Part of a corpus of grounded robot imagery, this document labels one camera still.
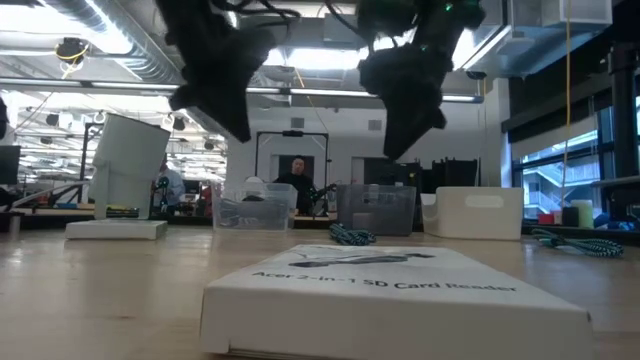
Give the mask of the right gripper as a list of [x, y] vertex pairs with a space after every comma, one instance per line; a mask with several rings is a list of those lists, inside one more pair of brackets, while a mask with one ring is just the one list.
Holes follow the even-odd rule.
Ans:
[[358, 64], [360, 85], [387, 111], [383, 152], [398, 159], [430, 128], [444, 128], [442, 84], [450, 71], [447, 53], [404, 45], [370, 53]]

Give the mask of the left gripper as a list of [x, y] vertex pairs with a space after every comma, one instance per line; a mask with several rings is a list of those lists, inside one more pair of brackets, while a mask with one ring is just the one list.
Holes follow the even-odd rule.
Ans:
[[198, 107], [241, 143], [251, 139], [246, 88], [275, 47], [264, 28], [211, 30], [194, 22], [169, 32], [185, 81], [170, 98], [174, 109]]

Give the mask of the white card reader box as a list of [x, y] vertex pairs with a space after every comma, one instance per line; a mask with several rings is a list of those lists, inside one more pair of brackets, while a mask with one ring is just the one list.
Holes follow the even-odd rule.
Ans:
[[446, 248], [298, 245], [204, 290], [206, 353], [593, 360], [589, 313]]

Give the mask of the grey translucent plastic bin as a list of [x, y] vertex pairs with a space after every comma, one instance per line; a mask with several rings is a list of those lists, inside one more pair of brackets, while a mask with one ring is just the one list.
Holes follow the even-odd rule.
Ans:
[[415, 187], [338, 185], [337, 221], [348, 230], [367, 230], [376, 236], [409, 236], [415, 203]]

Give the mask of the clear plastic bin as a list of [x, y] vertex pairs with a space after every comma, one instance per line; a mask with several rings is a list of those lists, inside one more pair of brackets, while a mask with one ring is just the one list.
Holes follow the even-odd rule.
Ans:
[[213, 195], [215, 230], [287, 231], [293, 227], [297, 190], [290, 184], [251, 183]]

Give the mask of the white plastic bin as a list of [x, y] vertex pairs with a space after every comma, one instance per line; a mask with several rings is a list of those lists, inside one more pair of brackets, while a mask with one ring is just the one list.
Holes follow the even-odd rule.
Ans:
[[439, 187], [420, 194], [424, 232], [442, 238], [519, 241], [524, 191], [502, 187]]

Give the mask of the person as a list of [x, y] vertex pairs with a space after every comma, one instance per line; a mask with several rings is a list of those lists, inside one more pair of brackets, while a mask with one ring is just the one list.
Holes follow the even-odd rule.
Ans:
[[275, 183], [292, 185], [297, 191], [296, 209], [303, 216], [315, 215], [317, 201], [326, 194], [325, 189], [317, 189], [311, 177], [304, 173], [305, 161], [301, 156], [295, 156], [291, 170], [281, 174]]
[[152, 183], [153, 208], [161, 213], [173, 215], [180, 198], [185, 194], [181, 176], [167, 166], [164, 160], [156, 180]]

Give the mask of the white lamp with flat base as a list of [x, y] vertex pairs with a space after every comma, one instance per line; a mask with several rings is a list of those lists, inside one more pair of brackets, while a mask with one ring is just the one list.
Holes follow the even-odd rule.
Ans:
[[88, 196], [94, 218], [66, 225], [68, 240], [156, 240], [164, 220], [149, 218], [151, 185], [164, 159], [170, 132], [143, 121], [109, 113], [92, 165]]

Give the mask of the pale green cup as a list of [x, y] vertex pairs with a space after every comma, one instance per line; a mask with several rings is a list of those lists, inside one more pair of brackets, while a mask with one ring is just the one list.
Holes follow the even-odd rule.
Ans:
[[593, 229], [593, 202], [591, 200], [573, 200], [571, 206], [578, 210], [579, 227]]

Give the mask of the black monitor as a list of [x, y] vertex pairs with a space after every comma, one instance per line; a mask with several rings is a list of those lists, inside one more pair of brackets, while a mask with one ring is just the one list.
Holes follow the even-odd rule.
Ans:
[[18, 182], [20, 153], [20, 146], [0, 146], [0, 185], [15, 185]]

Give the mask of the black gantry frame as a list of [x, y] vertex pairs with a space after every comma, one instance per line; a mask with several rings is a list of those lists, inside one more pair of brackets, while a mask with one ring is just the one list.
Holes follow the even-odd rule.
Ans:
[[[324, 143], [319, 148], [324, 151], [323, 162], [316, 161], [315, 156], [311, 154], [312, 145], [323, 138]], [[267, 151], [269, 158], [266, 165], [270, 166], [270, 157], [276, 154], [279, 158], [284, 156], [290, 157], [287, 167], [276, 174], [275, 177], [269, 177], [268, 183], [275, 183], [275, 180], [283, 173], [291, 170], [292, 161], [295, 156], [301, 156], [305, 161], [304, 173], [311, 177], [317, 189], [325, 189], [326, 193], [330, 190], [331, 185], [328, 183], [328, 161], [329, 161], [329, 135], [326, 133], [304, 133], [297, 130], [282, 131], [279, 133], [258, 131], [256, 134], [255, 149], [255, 165], [254, 174], [259, 175], [260, 153]]]

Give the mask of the black aluminium table frame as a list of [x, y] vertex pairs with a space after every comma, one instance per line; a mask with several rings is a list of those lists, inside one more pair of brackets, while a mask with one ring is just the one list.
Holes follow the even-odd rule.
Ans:
[[[185, 225], [185, 226], [212, 226], [213, 219], [208, 217], [198, 216], [174, 216], [168, 220], [170, 225]], [[312, 218], [312, 217], [296, 217], [293, 222], [294, 229], [304, 230], [328, 230], [329, 225], [335, 223], [335, 220], [330, 220], [328, 217]], [[561, 235], [567, 235], [571, 237], [586, 238], [589, 236], [595, 237], [610, 237], [614, 239], [623, 239], [627, 241], [634, 237], [640, 238], [640, 229], [636, 230], [624, 230], [624, 229], [587, 229], [578, 227], [564, 227], [559, 225], [539, 225], [532, 220], [522, 221], [522, 233], [530, 234], [533, 229], [544, 229]]]

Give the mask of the silver ventilation duct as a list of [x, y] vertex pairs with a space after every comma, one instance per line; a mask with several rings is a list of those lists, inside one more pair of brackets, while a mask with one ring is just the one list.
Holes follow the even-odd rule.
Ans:
[[180, 73], [117, 0], [38, 0], [83, 25], [92, 43], [143, 82], [179, 83]]

